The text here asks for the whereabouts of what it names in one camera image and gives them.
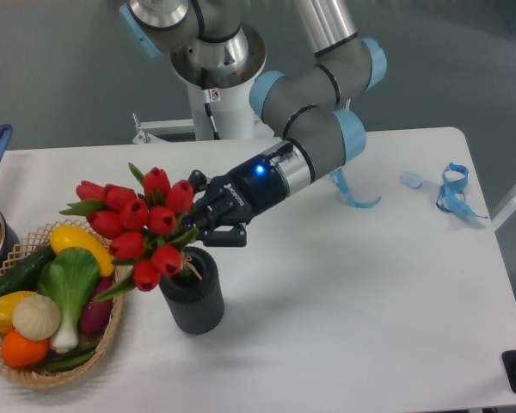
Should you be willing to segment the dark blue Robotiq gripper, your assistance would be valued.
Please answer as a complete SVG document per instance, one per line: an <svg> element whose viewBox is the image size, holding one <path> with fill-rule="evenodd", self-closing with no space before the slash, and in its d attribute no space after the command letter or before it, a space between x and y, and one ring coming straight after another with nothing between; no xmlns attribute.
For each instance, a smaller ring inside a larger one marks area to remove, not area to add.
<svg viewBox="0 0 516 413"><path fill-rule="evenodd" d="M187 179L200 198L198 239L208 247L245 247L244 224L306 188L316 179L314 165L304 147L285 139L262 153L212 179L193 170Z"/></svg>

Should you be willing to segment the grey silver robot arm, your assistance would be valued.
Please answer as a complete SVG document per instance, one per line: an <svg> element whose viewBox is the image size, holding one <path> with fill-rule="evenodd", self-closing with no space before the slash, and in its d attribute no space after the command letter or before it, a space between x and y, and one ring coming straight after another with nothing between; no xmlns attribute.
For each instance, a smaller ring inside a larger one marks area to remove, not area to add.
<svg viewBox="0 0 516 413"><path fill-rule="evenodd" d="M198 140L250 139L255 123L279 142L213 178L195 171L199 195L181 222L207 246L243 247L246 226L286 198L338 176L366 146L366 131L345 103L386 72L384 50L359 36L342 1L300 1L316 64L290 78L266 71L266 50L236 1L126 1L120 14L151 56L168 55L187 85Z"/></svg>

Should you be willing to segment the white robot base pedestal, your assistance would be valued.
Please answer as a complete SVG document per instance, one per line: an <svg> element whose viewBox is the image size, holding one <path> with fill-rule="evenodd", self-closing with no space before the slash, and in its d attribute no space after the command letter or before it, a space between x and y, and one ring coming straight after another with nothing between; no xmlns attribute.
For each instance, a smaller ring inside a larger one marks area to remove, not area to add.
<svg viewBox="0 0 516 413"><path fill-rule="evenodd" d="M254 81L227 89L202 89L187 83L191 117L140 122L133 116L136 145L226 139L262 139L276 135L249 104Z"/></svg>

